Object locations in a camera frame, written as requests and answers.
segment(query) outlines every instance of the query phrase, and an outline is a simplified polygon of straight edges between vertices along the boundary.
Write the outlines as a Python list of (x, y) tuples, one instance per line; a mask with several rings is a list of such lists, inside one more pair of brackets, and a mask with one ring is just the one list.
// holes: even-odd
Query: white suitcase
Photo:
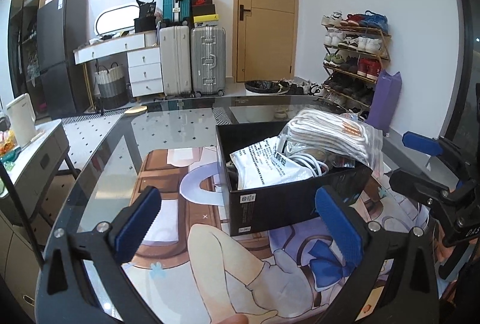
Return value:
[(190, 94), (190, 30), (188, 26), (160, 29), (160, 61), (165, 95)]

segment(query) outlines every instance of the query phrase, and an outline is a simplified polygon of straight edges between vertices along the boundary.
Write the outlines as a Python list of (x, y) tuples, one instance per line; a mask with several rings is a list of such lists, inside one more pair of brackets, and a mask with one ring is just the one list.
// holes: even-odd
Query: silver suitcase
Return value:
[(160, 29), (160, 61), (165, 95), (191, 93), (190, 30), (188, 26)]
[(191, 77), (195, 97), (222, 96), (225, 89), (225, 29), (220, 26), (191, 31)]

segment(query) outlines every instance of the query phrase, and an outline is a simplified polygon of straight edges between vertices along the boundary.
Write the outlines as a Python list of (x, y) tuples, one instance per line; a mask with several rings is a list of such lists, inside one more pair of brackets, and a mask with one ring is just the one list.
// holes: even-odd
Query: anime desk mat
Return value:
[[(353, 271), (320, 217), (230, 237), (215, 147), (150, 152), (131, 203), (149, 185), (162, 193), (162, 207), (123, 268), (166, 324), (218, 323), (235, 313), (250, 324), (313, 324)], [(365, 221), (399, 232), (418, 216), (413, 203), (373, 178), (353, 207)], [(358, 318), (374, 310), (392, 262), (385, 261)]]

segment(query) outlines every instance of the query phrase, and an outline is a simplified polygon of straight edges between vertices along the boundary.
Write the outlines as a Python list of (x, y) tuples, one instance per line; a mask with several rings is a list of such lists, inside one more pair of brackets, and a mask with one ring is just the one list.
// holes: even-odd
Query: purple bag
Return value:
[(402, 77), (400, 72), (389, 75), (387, 71), (382, 69), (378, 76), (373, 102), (366, 121), (367, 124), (383, 131), (384, 134), (390, 131), (390, 124), (397, 108), (401, 88)]

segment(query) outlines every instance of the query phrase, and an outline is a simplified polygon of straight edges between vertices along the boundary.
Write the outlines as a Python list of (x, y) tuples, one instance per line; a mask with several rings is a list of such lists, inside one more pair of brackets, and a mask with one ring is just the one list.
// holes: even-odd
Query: glass table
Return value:
[[(93, 230), (111, 222), (147, 185), (156, 186), (161, 211), (133, 260), (122, 267), (162, 322), (217, 323), (237, 312), (246, 313), (250, 324), (306, 323), (328, 308), (351, 270), (320, 218), (231, 238), (215, 149), (216, 125), (288, 120), (305, 107), (344, 112), (318, 97), (258, 96), (164, 101), (140, 114), (123, 114), (82, 170), (53, 230)], [(379, 186), (371, 196), (381, 205)], [(362, 202), (357, 210), (373, 219), (382, 212), (375, 204), (367, 209)], [(399, 225), (412, 221), (405, 214), (395, 217), (404, 216)], [(315, 277), (314, 251), (327, 255), (340, 275)], [(50, 255), (47, 244), (45, 257)], [(92, 262), (83, 263), (104, 312), (121, 319)], [(385, 263), (384, 278), (389, 268)], [(37, 312), (47, 309), (48, 298), (37, 293)]]

